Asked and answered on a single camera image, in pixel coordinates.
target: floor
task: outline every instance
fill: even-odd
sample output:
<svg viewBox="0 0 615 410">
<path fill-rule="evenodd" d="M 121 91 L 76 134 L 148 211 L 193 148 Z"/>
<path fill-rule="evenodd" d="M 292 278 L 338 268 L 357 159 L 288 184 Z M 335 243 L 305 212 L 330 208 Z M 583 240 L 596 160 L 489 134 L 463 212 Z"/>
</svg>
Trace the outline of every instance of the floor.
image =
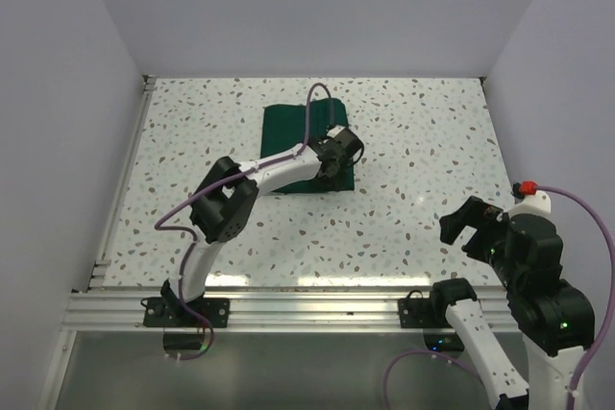
<svg viewBox="0 0 615 410">
<path fill-rule="evenodd" d="M 429 285 L 498 280 L 439 242 L 438 217 L 470 195 L 512 205 L 475 79 L 158 79 L 106 258 L 104 285 L 159 287 L 188 245 L 153 228 L 222 156 L 258 158 L 263 108 L 301 105 L 314 82 L 346 105 L 366 145 L 356 190 L 258 200 L 208 286 Z M 316 94 L 322 98 L 324 93 Z M 189 224 L 188 212 L 178 215 Z"/>
</svg>

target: gray wall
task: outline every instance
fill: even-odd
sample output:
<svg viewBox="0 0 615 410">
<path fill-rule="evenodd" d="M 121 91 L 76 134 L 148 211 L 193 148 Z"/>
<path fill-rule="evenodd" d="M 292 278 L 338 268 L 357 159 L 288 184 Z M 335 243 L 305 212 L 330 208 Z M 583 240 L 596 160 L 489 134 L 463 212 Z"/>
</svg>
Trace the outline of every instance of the gray wall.
<svg viewBox="0 0 615 410">
<path fill-rule="evenodd" d="M 105 0 L 164 76 L 486 75 L 530 0 Z"/>
<path fill-rule="evenodd" d="M 533 0 L 489 73 L 486 94 L 510 177 L 576 191 L 615 231 L 613 0 Z M 555 198 L 570 281 L 603 319 L 610 270 L 584 211 Z M 596 408 L 615 401 L 615 331 L 590 366 Z"/>
<path fill-rule="evenodd" d="M 21 410 L 91 270 L 141 85 L 102 0 L 0 11 L 0 408 Z"/>
</svg>

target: purple cable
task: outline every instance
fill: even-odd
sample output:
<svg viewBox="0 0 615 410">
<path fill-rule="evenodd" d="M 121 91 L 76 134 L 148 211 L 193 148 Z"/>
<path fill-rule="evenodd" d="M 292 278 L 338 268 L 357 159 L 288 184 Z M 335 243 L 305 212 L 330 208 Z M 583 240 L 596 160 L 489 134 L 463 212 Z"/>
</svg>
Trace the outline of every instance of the purple cable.
<svg viewBox="0 0 615 410">
<path fill-rule="evenodd" d="M 559 194 L 560 196 L 567 197 L 585 208 L 585 211 L 587 211 L 587 213 L 591 215 L 591 217 L 594 219 L 594 221 L 600 228 L 600 231 L 603 233 L 604 239 L 606 240 L 606 247 L 608 248 L 608 254 L 611 259 L 611 288 L 608 294 L 608 303 L 606 304 L 606 313 L 604 314 L 603 324 L 600 327 L 600 331 L 596 336 L 594 344 L 580 359 L 577 364 L 577 367 L 575 368 L 575 372 L 570 379 L 569 391 L 571 391 L 571 393 L 569 393 L 568 395 L 566 409 L 574 410 L 575 397 L 573 396 L 572 392 L 577 389 L 578 382 L 580 381 L 583 372 L 585 372 L 585 369 L 589 365 L 589 362 L 594 358 L 594 355 L 596 355 L 596 352 L 598 352 L 598 349 L 603 344 L 603 341 L 606 338 L 606 334 L 611 327 L 611 322 L 613 321 L 613 312 L 615 312 L 615 245 L 613 244 L 613 237 L 608 231 L 608 227 L 606 226 L 604 220 L 598 215 L 598 212 L 594 208 L 592 208 L 590 204 L 585 202 L 581 197 L 571 192 L 565 191 L 564 189 L 559 189 L 558 187 L 538 186 L 537 189 L 545 192 L 553 192 L 554 194 Z"/>
<path fill-rule="evenodd" d="M 461 370 L 467 372 L 468 374 L 470 374 L 471 376 L 473 376 L 474 378 L 476 378 L 478 381 L 480 381 L 480 383 L 482 383 L 482 380 L 480 379 L 480 375 L 475 372 L 474 370 L 472 370 L 470 367 L 468 367 L 467 365 L 465 365 L 464 363 L 453 359 L 452 357 L 443 354 L 442 352 L 437 352 L 435 350 L 407 350 L 406 352 L 402 352 L 401 354 L 399 354 L 397 357 L 395 357 L 390 364 L 388 364 L 388 367 L 386 367 L 386 372 L 384 372 L 384 379 L 382 380 L 382 394 L 384 395 L 384 404 L 386 405 L 387 410 L 392 410 L 392 406 L 391 406 L 391 400 L 388 396 L 388 377 L 391 374 L 391 371 L 393 370 L 393 367 L 395 366 L 395 364 L 397 364 L 401 359 L 403 359 L 404 357 L 407 357 L 409 355 L 419 355 L 419 354 L 424 354 L 424 355 L 435 355 L 436 357 L 439 357 L 440 359 L 444 359 L 444 360 L 450 360 L 451 363 L 455 364 L 456 366 L 458 366 Z"/>
<path fill-rule="evenodd" d="M 282 157 L 278 157 L 278 158 L 272 158 L 270 160 L 266 160 L 263 163 L 258 165 L 258 168 L 263 168 L 263 167 L 268 167 L 270 165 L 273 165 L 275 163 L 279 163 L 279 162 L 284 162 L 286 160 L 290 160 L 292 158 L 294 158 L 295 156 L 300 155 L 308 146 L 308 140 L 309 140 L 309 106 L 311 103 L 311 95 L 314 91 L 314 89 L 317 86 L 321 86 L 325 89 L 325 91 L 327 92 L 327 95 L 329 96 L 329 101 L 330 101 L 330 121 L 331 121 L 331 125 L 333 124 L 333 120 L 334 120 L 334 107 L 333 107 L 333 99 L 331 96 L 331 93 L 329 92 L 329 89 L 322 83 L 317 82 L 316 84 L 312 85 L 311 88 L 309 89 L 309 92 L 307 93 L 307 101 L 306 101 L 306 134 L 304 135 L 304 141 L 301 145 L 301 148 L 299 148 L 299 151 L 297 152 L 297 154 L 289 154 L 286 156 L 282 156 Z M 194 316 L 196 319 L 198 319 L 199 321 L 201 321 L 203 323 L 203 325 L 205 326 L 205 328 L 207 328 L 210 332 L 211 335 L 209 336 L 209 340 L 207 345 L 202 348 L 199 352 L 197 352 L 196 354 L 191 354 L 191 355 L 187 355 L 187 356 L 178 356 L 180 360 L 193 360 L 193 359 L 198 359 L 199 357 L 201 357 L 203 354 L 205 354 L 209 348 L 211 347 L 211 344 L 213 343 L 213 326 L 211 325 L 211 322 L 202 314 L 196 312 L 194 309 L 192 309 L 190 306 L 188 306 L 184 300 L 184 288 L 183 288 L 183 282 L 182 282 L 182 278 L 184 276 L 184 270 L 185 270 L 185 265 L 188 262 L 188 259 L 190 258 L 190 255 L 192 254 L 192 251 L 194 250 L 194 247 L 196 246 L 199 237 L 197 235 L 197 233 L 194 231 L 194 229 L 188 228 L 186 226 L 164 226 L 164 223 L 166 223 L 168 220 L 170 220 L 173 216 L 175 216 L 177 213 L 179 213 L 180 211 L 182 211 L 184 208 L 186 208 L 187 206 L 189 206 L 190 204 L 194 203 L 197 199 L 208 195 L 211 191 L 213 191 L 214 189 L 217 189 L 218 187 L 223 187 L 226 184 L 228 184 L 231 181 L 235 181 L 235 180 L 240 180 L 243 177 L 246 177 L 252 173 L 254 173 L 257 170 L 257 167 L 253 167 L 250 168 L 248 170 L 246 170 L 245 172 L 239 172 L 235 175 L 232 175 L 230 177 L 224 178 L 220 181 L 217 181 L 213 184 L 210 184 L 209 186 L 203 188 L 202 190 L 200 190 L 199 192 L 197 192 L 196 194 L 193 194 L 192 196 L 190 196 L 188 199 L 186 199 L 185 201 L 183 201 L 181 204 L 174 206 L 168 213 L 166 213 L 164 216 L 162 216 L 162 218 L 160 218 L 155 224 L 154 224 L 154 229 L 155 230 L 181 230 L 184 232 L 187 232 L 188 234 L 190 234 L 190 236 L 192 237 L 192 243 L 188 246 L 187 250 L 184 253 L 184 257 L 182 258 L 182 263 L 180 264 L 180 273 L 179 273 L 179 280 L 178 280 L 178 298 L 180 300 L 180 305 L 182 306 L 182 308 L 188 312 L 189 314 L 191 314 L 192 316 Z"/>
</svg>

